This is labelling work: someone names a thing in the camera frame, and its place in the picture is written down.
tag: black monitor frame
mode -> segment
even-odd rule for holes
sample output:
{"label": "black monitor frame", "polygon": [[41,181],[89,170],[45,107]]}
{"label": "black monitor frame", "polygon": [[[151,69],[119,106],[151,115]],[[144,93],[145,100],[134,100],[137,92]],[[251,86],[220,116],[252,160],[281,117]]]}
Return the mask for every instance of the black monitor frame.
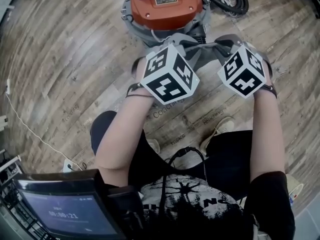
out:
{"label": "black monitor frame", "polygon": [[[18,174],[14,179],[16,188],[21,193],[25,203],[37,217],[45,229],[55,238],[63,240],[71,239],[96,239],[96,240],[126,240],[129,232],[125,227],[120,227],[121,218],[117,216],[115,206],[108,198],[108,189],[97,169],[75,171],[68,173],[48,174]],[[45,196],[93,196],[102,213],[116,231],[111,235],[77,234],[48,228],[43,223],[35,210],[25,199],[24,193],[32,193]]]}

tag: black t-shirt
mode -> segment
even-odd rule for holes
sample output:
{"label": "black t-shirt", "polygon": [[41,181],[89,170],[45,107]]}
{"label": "black t-shirt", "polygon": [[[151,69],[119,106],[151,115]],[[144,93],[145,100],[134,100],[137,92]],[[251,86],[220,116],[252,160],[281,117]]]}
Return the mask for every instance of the black t-shirt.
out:
{"label": "black t-shirt", "polygon": [[272,240],[292,240],[295,219],[283,172],[260,175],[249,186],[242,209],[231,196],[188,175],[166,179],[165,213],[159,218],[163,178],[143,186],[142,203],[150,239],[253,239],[253,227]]}

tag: forearm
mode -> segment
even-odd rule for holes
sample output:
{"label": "forearm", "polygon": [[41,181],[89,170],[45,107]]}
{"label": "forearm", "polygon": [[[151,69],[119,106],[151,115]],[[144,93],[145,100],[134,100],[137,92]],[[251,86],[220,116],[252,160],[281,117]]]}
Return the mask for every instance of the forearm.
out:
{"label": "forearm", "polygon": [[261,174],[275,171],[285,171],[280,114],[275,95],[267,90],[259,90],[254,95],[251,181]]}
{"label": "forearm", "polygon": [[[148,94],[143,88],[133,93]],[[99,167],[120,170],[130,166],[153,102],[153,97],[139,96],[127,97],[123,101],[98,147],[95,162]]]}

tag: white cube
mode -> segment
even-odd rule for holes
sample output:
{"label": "white cube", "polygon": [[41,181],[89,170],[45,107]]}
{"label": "white cube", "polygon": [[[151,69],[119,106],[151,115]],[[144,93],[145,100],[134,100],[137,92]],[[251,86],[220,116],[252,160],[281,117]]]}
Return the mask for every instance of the white cube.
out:
{"label": "white cube", "polygon": [[254,55],[244,45],[218,71],[222,82],[244,98],[248,98],[266,82],[260,55]]}
{"label": "white cube", "polygon": [[141,84],[163,105],[194,94],[199,78],[172,44],[146,59]]}

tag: person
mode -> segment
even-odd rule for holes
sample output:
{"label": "person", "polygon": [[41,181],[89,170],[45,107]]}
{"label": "person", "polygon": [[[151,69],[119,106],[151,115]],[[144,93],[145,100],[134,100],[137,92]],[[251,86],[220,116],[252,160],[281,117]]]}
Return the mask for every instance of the person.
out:
{"label": "person", "polygon": [[[145,63],[145,58],[138,63],[137,82]],[[265,62],[263,68],[270,86]],[[254,93],[253,130],[232,132],[232,119],[224,118],[200,145],[205,162],[184,170],[169,166],[147,142],[143,126],[155,99],[144,88],[130,94],[117,113],[106,111],[95,119],[91,144],[106,186],[132,185],[142,193],[150,239],[293,239],[274,93]],[[242,209],[236,201],[246,196]]]}

